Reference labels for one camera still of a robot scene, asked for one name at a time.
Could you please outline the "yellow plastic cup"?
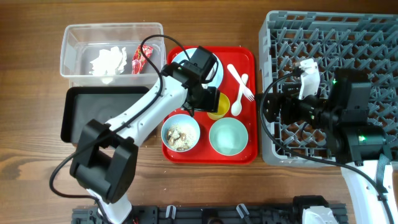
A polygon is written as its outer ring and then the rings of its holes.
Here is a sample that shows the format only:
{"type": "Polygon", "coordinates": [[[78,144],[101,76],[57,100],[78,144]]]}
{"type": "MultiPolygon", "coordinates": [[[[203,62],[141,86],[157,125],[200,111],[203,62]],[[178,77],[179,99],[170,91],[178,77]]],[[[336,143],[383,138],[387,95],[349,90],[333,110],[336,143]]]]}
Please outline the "yellow plastic cup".
{"type": "Polygon", "coordinates": [[[218,111],[214,113],[207,113],[207,115],[212,120],[221,119],[229,111],[229,107],[230,107],[229,98],[224,93],[220,93],[218,111]]]}

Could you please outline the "blue bowl with food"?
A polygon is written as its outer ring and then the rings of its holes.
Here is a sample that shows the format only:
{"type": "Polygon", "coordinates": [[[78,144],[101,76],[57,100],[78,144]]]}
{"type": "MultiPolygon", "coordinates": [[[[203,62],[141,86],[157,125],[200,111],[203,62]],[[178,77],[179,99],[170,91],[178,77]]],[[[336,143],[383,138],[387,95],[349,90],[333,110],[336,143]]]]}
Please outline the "blue bowl with food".
{"type": "Polygon", "coordinates": [[[162,142],[173,152],[187,152],[200,139],[200,126],[187,114],[175,114],[167,118],[161,129],[162,142]]]}

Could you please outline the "mint green bowl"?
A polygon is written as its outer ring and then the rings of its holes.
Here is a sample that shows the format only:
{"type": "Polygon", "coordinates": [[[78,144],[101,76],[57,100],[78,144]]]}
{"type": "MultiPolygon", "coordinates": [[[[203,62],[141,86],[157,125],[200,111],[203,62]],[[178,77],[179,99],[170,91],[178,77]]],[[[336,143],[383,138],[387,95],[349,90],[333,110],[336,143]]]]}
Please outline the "mint green bowl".
{"type": "Polygon", "coordinates": [[[235,118],[217,120],[211,126],[208,137],[212,148],[224,156],[240,154],[249,141],[245,125],[235,118]]]}

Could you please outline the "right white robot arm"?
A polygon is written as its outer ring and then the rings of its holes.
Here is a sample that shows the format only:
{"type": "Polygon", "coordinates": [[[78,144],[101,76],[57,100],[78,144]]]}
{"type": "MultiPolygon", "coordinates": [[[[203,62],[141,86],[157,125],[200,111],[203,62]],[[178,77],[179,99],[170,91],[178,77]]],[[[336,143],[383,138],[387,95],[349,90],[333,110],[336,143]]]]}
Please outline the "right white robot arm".
{"type": "Polygon", "coordinates": [[[280,117],[286,124],[305,121],[326,134],[335,160],[317,159],[290,150],[306,160],[340,167],[348,187],[357,223],[397,223],[392,186],[392,153],[382,127],[368,122],[372,84],[366,73],[337,68],[327,99],[298,96],[296,91],[271,93],[275,80],[260,101],[261,123],[270,140],[281,149],[267,127],[280,117]]]}

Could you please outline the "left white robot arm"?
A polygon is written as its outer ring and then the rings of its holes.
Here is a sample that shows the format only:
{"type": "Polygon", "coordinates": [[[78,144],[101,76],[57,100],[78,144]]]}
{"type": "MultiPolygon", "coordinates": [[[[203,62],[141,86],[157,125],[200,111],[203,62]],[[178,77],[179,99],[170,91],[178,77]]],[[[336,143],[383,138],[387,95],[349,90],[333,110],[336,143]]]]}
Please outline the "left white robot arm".
{"type": "Polygon", "coordinates": [[[216,111],[220,92],[203,85],[218,67],[216,56],[198,47],[187,60],[165,65],[155,85],[126,111],[84,126],[70,175],[97,201],[104,221],[123,223],[130,215],[126,191],[134,179],[139,146],[167,115],[183,106],[216,111]]]}

